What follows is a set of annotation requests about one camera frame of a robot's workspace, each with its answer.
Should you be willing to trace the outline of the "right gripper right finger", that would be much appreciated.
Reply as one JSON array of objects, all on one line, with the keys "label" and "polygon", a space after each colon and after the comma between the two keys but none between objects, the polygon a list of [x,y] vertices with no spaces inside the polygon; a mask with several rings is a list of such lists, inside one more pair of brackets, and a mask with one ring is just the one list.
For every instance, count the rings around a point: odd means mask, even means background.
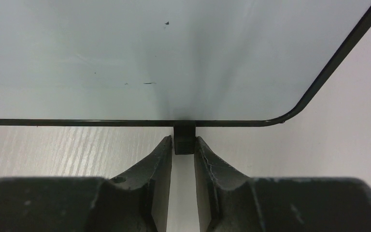
[{"label": "right gripper right finger", "polygon": [[356,178],[249,177],[196,139],[202,232],[371,232],[371,188]]}]

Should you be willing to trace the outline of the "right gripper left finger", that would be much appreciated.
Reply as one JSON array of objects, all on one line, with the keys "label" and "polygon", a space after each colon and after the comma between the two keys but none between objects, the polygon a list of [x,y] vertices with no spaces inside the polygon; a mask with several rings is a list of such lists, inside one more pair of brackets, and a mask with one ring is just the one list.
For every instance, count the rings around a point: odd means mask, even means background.
[{"label": "right gripper left finger", "polygon": [[172,138],[104,177],[0,178],[0,232],[164,232]]}]

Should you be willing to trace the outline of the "black framed whiteboard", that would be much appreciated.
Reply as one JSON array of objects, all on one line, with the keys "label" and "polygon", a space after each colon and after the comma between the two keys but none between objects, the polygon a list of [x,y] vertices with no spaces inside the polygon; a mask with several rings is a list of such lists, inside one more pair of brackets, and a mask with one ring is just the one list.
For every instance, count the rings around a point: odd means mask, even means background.
[{"label": "black framed whiteboard", "polygon": [[0,126],[267,127],[371,27],[371,0],[0,0]]}]

